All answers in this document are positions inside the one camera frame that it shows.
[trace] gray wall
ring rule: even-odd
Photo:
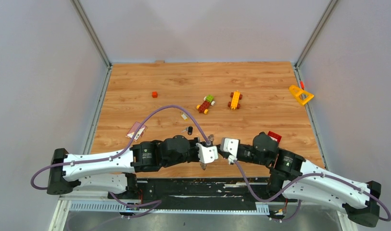
[[[391,210],[391,0],[341,0],[302,73],[328,167],[380,182]]]
[[[0,1],[0,230],[48,229],[58,197],[30,178],[82,150],[105,75],[70,1]]]
[[[296,61],[329,0],[81,0],[110,60]]]

